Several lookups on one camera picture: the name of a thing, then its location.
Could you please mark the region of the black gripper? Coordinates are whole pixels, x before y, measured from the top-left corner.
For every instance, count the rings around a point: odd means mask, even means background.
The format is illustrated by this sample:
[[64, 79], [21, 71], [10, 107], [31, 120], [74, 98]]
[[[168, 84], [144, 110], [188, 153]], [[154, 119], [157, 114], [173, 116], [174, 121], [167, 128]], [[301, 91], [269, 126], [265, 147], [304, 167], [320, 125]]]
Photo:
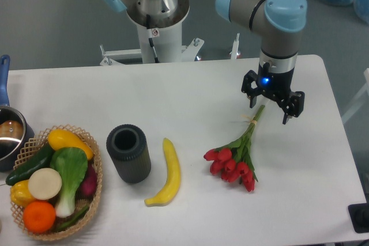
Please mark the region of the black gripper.
[[303, 112], [305, 93], [291, 92], [294, 69], [284, 73], [272, 73], [269, 69], [265, 72], [266, 67], [259, 66], [257, 73], [248, 71], [243, 77], [241, 91], [247, 95], [250, 108], [256, 105], [259, 95], [278, 102], [284, 112], [283, 124], [286, 124]]

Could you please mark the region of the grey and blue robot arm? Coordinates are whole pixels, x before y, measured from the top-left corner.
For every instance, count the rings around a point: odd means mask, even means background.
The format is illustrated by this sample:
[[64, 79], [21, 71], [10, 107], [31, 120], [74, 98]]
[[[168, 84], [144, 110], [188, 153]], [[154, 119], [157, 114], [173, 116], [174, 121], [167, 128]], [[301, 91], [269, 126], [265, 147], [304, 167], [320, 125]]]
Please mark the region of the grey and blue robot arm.
[[[182, 22], [189, 0], [103, 0], [112, 10], [126, 12], [137, 26], [144, 63], [179, 62], [182, 53]], [[284, 119], [298, 117], [304, 93], [292, 91], [291, 82], [306, 25], [306, 0], [215, 0], [216, 12], [260, 35], [257, 71], [249, 71], [241, 90], [255, 106], [258, 96], [277, 103]]]

